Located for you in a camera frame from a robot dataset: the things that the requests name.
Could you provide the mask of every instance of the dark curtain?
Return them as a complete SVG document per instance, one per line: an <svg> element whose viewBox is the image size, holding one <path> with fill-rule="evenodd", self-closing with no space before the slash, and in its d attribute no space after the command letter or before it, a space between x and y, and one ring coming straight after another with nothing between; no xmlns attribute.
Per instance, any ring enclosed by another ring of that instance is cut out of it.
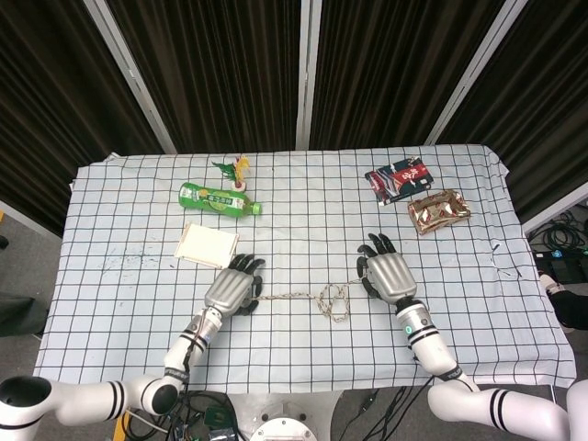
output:
<svg viewBox="0 0 588 441"><path fill-rule="evenodd" d="M79 0L0 2L0 199L62 234L77 168L161 153Z"/></svg>
<svg viewBox="0 0 588 441"><path fill-rule="evenodd" d="M422 144L502 0L325 0L313 150Z"/></svg>
<svg viewBox="0 0 588 441"><path fill-rule="evenodd" d="M300 1L108 3L179 152L294 148Z"/></svg>
<svg viewBox="0 0 588 441"><path fill-rule="evenodd" d="M439 142L497 152L521 221L588 181L588 3L530 2Z"/></svg>

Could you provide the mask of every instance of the robotic hand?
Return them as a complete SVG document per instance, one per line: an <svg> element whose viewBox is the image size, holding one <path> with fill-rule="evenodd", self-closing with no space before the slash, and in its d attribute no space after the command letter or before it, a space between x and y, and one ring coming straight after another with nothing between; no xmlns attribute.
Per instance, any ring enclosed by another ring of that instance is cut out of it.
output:
<svg viewBox="0 0 588 441"><path fill-rule="evenodd" d="M482 390L451 355L431 321L427 308L414 299L416 283L402 256L384 234L370 234L369 245L358 248L357 274L367 294L396 307L396 317L406 332L409 349L428 373L441 379L428 392L432 412L445 421L470 421L495 426L536 440L588 439L588 423L582 415L588 397L588 381L568 392L569 415L557 404L511 390Z"/></svg>
<svg viewBox="0 0 588 441"><path fill-rule="evenodd" d="M220 329L222 319L251 314L261 293L262 278L255 270L264 263L239 254L223 269L207 292L206 308L180 334L164 358L164 375L143 375L125 381L65 384L40 377L14 377L0 384L0 439L32 440L45 413L55 411L64 425L85 425L118 418L126 409L161 415L169 412L190 366L204 353Z"/></svg>

